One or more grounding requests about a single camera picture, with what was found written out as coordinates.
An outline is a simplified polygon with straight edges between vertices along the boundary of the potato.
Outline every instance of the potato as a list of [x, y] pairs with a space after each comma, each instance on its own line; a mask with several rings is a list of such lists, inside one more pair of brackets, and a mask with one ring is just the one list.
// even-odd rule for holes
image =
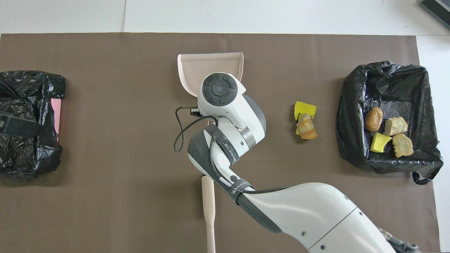
[[376, 132], [380, 129], [381, 122], [383, 121], [383, 111], [378, 108], [372, 108], [364, 119], [364, 126], [371, 132]]

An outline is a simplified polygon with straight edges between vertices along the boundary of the toast piece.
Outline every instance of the toast piece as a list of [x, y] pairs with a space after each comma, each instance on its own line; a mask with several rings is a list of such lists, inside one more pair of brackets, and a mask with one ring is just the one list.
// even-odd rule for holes
[[402, 117], [393, 117], [386, 120], [384, 125], [384, 135], [392, 136], [404, 133], [408, 130], [408, 124]]
[[404, 134], [396, 134], [392, 137], [392, 144], [394, 144], [395, 157], [408, 156], [414, 153], [413, 143]]

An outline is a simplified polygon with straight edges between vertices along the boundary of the wooden handle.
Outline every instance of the wooden handle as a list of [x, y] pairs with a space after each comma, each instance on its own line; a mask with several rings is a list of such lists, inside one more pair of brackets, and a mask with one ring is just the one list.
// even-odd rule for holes
[[216, 253], [214, 237], [214, 219], [216, 218], [216, 199], [214, 197], [214, 181], [208, 176], [202, 177], [203, 214], [207, 229], [208, 253]]

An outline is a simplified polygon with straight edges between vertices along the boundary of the black control buttons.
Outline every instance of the black control buttons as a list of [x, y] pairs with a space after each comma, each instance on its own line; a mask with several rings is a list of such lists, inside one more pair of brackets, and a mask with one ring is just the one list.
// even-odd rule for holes
[[230, 75], [213, 73], [203, 81], [202, 91], [210, 104], [224, 106], [235, 99], [238, 87], [236, 81]]

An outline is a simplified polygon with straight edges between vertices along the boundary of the pink object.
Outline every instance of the pink object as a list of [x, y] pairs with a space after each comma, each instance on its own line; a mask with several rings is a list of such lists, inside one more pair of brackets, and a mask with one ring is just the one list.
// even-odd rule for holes
[[196, 97], [203, 80], [211, 73], [229, 73], [240, 81], [244, 54], [242, 52], [179, 54], [177, 63], [181, 84], [189, 94]]
[[55, 131], [59, 134], [59, 117], [61, 115], [61, 99], [51, 99], [55, 118]]

